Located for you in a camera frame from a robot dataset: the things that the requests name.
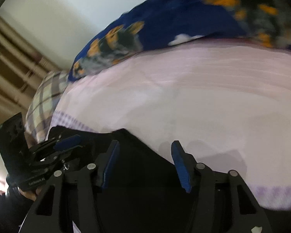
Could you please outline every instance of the pillow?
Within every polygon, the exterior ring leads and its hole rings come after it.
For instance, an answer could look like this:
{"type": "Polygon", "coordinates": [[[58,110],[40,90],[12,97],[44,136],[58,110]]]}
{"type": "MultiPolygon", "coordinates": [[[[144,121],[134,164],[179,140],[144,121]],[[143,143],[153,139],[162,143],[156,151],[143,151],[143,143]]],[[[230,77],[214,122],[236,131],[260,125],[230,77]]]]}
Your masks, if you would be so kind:
{"type": "Polygon", "coordinates": [[[29,106],[25,129],[40,143],[45,140],[56,106],[68,86],[68,73],[49,72],[29,106]]]}
{"type": "Polygon", "coordinates": [[[142,51],[201,37],[245,38],[291,50],[291,8],[285,0],[147,0],[83,48],[69,80],[98,74],[142,51]]]}

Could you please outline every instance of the floral blanket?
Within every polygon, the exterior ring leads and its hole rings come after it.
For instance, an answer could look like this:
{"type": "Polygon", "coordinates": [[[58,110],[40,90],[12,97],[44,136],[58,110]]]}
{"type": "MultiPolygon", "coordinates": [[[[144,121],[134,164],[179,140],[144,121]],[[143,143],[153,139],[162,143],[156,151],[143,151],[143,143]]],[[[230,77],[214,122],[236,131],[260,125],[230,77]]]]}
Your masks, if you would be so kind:
{"type": "Polygon", "coordinates": [[[77,55],[76,81],[132,55],[201,37],[248,38],[291,49],[291,8],[284,0],[147,0],[97,34],[77,55]]]}

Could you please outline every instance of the orange flower pattern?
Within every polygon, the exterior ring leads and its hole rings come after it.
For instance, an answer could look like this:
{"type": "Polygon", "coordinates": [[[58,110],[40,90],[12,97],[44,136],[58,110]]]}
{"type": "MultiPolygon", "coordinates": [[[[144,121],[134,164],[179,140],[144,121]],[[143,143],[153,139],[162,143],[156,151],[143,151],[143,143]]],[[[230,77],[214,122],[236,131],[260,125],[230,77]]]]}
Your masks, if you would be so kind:
{"type": "Polygon", "coordinates": [[[135,22],[126,29],[124,25],[119,25],[111,29],[103,38],[95,39],[90,45],[87,56],[73,65],[73,76],[82,78],[87,74],[97,74],[142,51],[137,33],[143,26],[143,21],[135,22]]]}
{"type": "Polygon", "coordinates": [[[291,44],[291,17],[278,7],[282,0],[202,0],[223,6],[248,36],[265,47],[286,48],[291,44]]]}

